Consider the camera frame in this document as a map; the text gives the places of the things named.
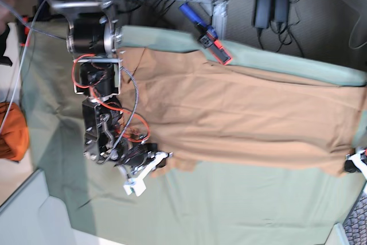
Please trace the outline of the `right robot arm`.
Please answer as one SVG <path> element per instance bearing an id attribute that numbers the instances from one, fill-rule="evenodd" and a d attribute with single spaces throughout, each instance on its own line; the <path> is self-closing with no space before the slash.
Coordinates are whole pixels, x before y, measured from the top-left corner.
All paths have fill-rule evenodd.
<path id="1" fill-rule="evenodd" d="M 129 129 L 136 112 L 125 110 L 118 98 L 126 73 L 118 56 L 119 0 L 47 1 L 69 24 L 66 43 L 74 58 L 73 87 L 85 97 L 84 156 L 99 165 L 113 162 L 134 174 L 164 167 L 169 155 L 149 142 L 148 133 Z"/>

